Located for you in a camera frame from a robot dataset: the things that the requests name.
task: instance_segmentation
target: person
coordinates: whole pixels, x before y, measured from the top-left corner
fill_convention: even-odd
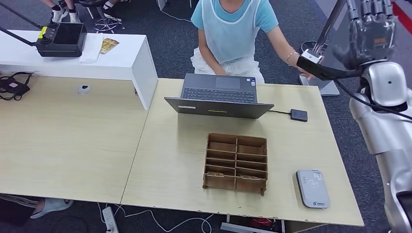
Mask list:
[[[53,2],[53,0],[41,0],[41,1],[52,9],[53,16],[51,20],[53,22],[59,23],[62,21],[64,17],[67,16],[67,14],[69,14],[70,23],[80,23],[79,14],[77,13],[73,0],[65,0],[69,11],[67,11],[66,8],[61,8],[60,6],[56,5]]]
[[[23,226],[30,218],[68,209],[72,200],[0,194],[0,221]]]
[[[104,16],[106,17],[113,17],[116,18],[119,22],[121,22],[121,19],[116,16],[116,13],[113,10],[113,7],[116,5],[118,2],[130,2],[131,0],[108,0],[104,5],[103,5],[103,13]]]
[[[255,39],[262,29],[279,57],[299,69],[299,54],[286,41],[269,0],[200,0],[191,21],[199,47],[191,57],[197,74],[255,77],[264,83],[254,60]]]

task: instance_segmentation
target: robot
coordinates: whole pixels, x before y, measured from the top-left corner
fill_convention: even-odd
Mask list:
[[[395,49],[397,17],[390,0],[347,0],[349,48],[333,48],[347,69],[320,65],[322,58],[306,50],[297,65],[321,80],[333,80],[350,96],[349,107],[369,152],[377,158],[392,233],[412,233],[412,90],[402,67],[390,62]],[[359,77],[350,93],[339,79]]]

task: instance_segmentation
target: slipper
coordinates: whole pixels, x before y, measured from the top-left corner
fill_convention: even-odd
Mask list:
[[[66,203],[64,199],[45,198],[43,210],[30,216],[30,218],[39,218],[50,212],[66,210],[73,204],[73,202],[73,200],[70,200],[68,203]]]

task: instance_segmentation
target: woman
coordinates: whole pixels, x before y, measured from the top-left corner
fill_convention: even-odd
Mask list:
[[[200,0],[191,21],[199,39],[191,57],[195,73],[255,77],[264,83],[254,60],[260,29],[284,62],[306,73],[296,65],[299,54],[283,36],[269,0]]]

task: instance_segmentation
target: woman's arm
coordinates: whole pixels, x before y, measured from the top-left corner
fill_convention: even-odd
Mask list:
[[[272,30],[270,30],[268,33],[268,38],[273,46],[273,48],[276,50],[276,53],[279,55],[279,57],[286,62],[288,65],[293,66],[297,69],[299,69],[302,72],[305,72],[301,68],[299,68],[296,65],[297,59],[299,56],[294,53],[296,52],[286,41],[285,36],[283,35],[282,31],[280,30],[279,26],[274,27]]]
[[[210,68],[212,68],[212,70],[217,75],[226,75],[226,72],[219,65],[218,61],[216,61],[216,58],[213,56],[212,52],[210,51],[209,47],[207,46],[205,31],[199,29],[198,38],[199,38],[200,54],[202,55],[202,57],[206,61],[206,63],[210,66]]]

